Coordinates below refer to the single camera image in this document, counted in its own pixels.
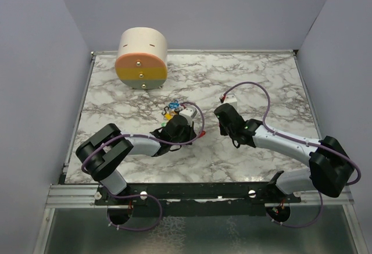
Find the blue carabiner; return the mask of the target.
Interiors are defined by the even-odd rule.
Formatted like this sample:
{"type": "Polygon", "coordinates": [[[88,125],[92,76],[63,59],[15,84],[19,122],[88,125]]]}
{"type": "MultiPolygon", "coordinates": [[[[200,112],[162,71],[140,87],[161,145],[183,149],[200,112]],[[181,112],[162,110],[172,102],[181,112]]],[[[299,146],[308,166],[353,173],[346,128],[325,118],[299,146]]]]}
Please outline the blue carabiner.
{"type": "Polygon", "coordinates": [[[170,109],[177,109],[179,106],[180,106],[180,104],[179,104],[177,101],[170,102],[170,103],[168,104],[168,107],[169,107],[170,109]]]}

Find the yellow tag key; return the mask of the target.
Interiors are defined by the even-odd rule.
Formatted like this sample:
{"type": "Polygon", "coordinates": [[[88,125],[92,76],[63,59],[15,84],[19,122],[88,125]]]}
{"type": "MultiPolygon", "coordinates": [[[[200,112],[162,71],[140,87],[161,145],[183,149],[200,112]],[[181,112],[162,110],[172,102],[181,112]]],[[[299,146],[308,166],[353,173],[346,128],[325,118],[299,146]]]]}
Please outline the yellow tag key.
{"type": "Polygon", "coordinates": [[[165,118],[166,120],[170,120],[170,119],[172,118],[172,115],[170,115],[169,113],[166,113],[166,114],[164,115],[164,118],[165,118]]]}

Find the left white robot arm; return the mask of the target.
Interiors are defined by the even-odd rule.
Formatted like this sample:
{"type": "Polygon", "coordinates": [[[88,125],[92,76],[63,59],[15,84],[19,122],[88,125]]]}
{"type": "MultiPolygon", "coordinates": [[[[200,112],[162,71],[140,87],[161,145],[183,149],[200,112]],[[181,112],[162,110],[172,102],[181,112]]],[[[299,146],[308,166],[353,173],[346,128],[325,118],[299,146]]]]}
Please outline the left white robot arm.
{"type": "Polygon", "coordinates": [[[82,171],[108,190],[108,197],[115,204],[128,199],[128,184],[117,167],[126,156],[162,156],[191,145],[196,138],[194,122],[182,115],[175,115],[164,127],[149,134],[123,134],[117,125],[109,123],[77,149],[76,156],[82,163],[82,171]]]}

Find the round pastel drawer box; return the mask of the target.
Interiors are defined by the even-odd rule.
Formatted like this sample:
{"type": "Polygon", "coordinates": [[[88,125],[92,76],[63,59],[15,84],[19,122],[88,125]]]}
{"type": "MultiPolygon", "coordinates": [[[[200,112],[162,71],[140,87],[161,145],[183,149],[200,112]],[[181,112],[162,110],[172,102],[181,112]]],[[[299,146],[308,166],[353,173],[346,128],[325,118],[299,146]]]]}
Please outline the round pastel drawer box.
{"type": "Polygon", "coordinates": [[[115,71],[125,85],[152,90],[167,80],[167,41],[162,33],[149,27],[126,30],[120,38],[115,71]]]}

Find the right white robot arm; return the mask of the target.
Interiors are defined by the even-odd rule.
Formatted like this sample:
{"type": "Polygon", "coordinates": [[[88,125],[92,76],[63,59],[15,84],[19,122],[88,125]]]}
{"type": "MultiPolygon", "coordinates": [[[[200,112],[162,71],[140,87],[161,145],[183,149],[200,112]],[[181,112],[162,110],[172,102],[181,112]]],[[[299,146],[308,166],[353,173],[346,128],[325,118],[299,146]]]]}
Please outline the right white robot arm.
{"type": "Polygon", "coordinates": [[[354,168],[337,139],[330,136],[323,140],[306,139],[269,131],[260,120],[245,120],[229,103],[217,107],[214,114],[220,134],[230,137],[236,148],[247,145],[269,149],[306,166],[302,170],[277,172],[266,187],[271,201],[281,202],[289,194],[311,190],[337,198],[348,185],[354,168]]]}

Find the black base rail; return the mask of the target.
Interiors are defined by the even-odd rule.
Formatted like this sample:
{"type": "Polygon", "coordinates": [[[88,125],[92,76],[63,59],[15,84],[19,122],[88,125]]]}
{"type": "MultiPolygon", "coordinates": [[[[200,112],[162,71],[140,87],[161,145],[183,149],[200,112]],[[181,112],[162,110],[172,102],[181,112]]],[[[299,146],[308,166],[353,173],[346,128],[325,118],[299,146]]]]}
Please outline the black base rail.
{"type": "Polygon", "coordinates": [[[130,183],[118,196],[97,189],[95,205],[134,217],[265,216],[266,205],[299,203],[272,181],[234,183],[130,183]]]}

